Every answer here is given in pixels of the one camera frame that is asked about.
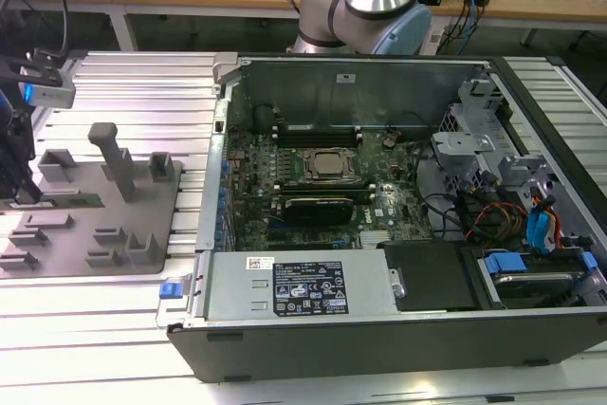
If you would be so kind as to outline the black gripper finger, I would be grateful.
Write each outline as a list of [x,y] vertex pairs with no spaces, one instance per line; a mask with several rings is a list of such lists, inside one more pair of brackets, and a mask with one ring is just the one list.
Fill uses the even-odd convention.
[[37,204],[40,202],[42,192],[31,179],[23,179],[16,194],[18,204]]

